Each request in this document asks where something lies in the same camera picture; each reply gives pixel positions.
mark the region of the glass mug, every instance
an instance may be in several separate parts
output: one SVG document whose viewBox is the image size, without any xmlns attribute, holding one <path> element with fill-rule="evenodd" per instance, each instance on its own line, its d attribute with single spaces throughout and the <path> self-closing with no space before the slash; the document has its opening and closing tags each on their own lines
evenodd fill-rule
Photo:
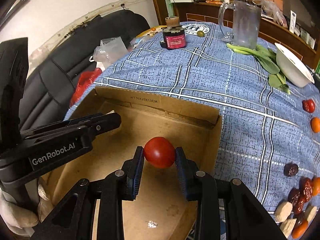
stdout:
<svg viewBox="0 0 320 240">
<path fill-rule="evenodd" d="M 226 9 L 233 10 L 232 32 L 225 31 L 223 17 Z M 259 34 L 261 8 L 256 5 L 234 0 L 233 4 L 222 3 L 218 22 L 223 36 L 233 45 L 255 49 Z"/>
</svg>

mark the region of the small orange fruit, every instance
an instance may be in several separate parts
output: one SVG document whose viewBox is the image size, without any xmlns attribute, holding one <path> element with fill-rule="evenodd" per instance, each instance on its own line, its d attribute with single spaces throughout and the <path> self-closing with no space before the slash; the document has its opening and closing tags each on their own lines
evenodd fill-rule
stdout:
<svg viewBox="0 0 320 240">
<path fill-rule="evenodd" d="M 315 133 L 320 132 L 320 119 L 318 117 L 312 118 L 311 128 Z"/>
<path fill-rule="evenodd" d="M 320 177 L 316 177 L 312 180 L 312 195 L 316 196 L 320 193 Z"/>
<path fill-rule="evenodd" d="M 303 235 L 303 233 L 307 230 L 307 228 L 308 228 L 308 221 L 304 220 L 301 225 L 293 229 L 292 238 L 293 239 L 299 238 L 300 236 Z"/>
</svg>

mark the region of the dried red date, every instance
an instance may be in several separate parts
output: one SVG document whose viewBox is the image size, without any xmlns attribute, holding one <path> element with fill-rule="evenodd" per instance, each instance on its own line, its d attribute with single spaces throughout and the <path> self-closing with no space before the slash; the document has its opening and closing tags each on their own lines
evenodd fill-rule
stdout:
<svg viewBox="0 0 320 240">
<path fill-rule="evenodd" d="M 292 205 L 296 205 L 298 199 L 300 197 L 300 191 L 297 188 L 293 188 L 288 196 L 288 201 L 292 203 Z"/>
<path fill-rule="evenodd" d="M 307 202 L 307 199 L 305 196 L 300 195 L 297 203 L 295 205 L 293 205 L 293 213 L 295 215 L 299 214 L 302 212 L 303 209 L 303 205 Z"/>
<path fill-rule="evenodd" d="M 300 193 L 303 194 L 307 202 L 312 198 L 312 181 L 309 178 L 301 178 Z"/>
<path fill-rule="evenodd" d="M 300 225 L 302 224 L 302 222 L 303 222 L 304 220 L 306 220 L 303 211 L 302 211 L 301 213 L 297 214 L 297 215 L 294 215 L 293 218 L 296 218 L 296 219 L 297 219 L 294 227 L 300 226 Z"/>
<path fill-rule="evenodd" d="M 296 175 L 299 171 L 299 167 L 297 164 L 295 163 L 287 163 L 285 166 L 284 166 L 284 174 L 285 176 L 287 177 L 292 177 L 294 175 Z"/>
</svg>

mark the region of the white bowl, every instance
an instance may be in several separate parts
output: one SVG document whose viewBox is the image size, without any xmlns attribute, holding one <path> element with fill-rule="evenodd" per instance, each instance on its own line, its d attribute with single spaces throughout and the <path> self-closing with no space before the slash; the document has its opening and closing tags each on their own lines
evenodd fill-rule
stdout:
<svg viewBox="0 0 320 240">
<path fill-rule="evenodd" d="M 286 47 L 275 43 L 277 47 L 276 61 L 282 73 L 297 87 L 315 83 L 307 67 Z"/>
</svg>

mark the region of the green olive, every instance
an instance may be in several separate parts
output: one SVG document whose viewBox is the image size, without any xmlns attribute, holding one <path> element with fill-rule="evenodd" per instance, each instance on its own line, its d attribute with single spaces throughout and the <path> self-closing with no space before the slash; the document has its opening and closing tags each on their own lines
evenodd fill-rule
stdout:
<svg viewBox="0 0 320 240">
<path fill-rule="evenodd" d="M 197 35 L 198 35 L 198 37 L 204 37 L 204 32 L 203 31 L 198 31 Z"/>
</svg>

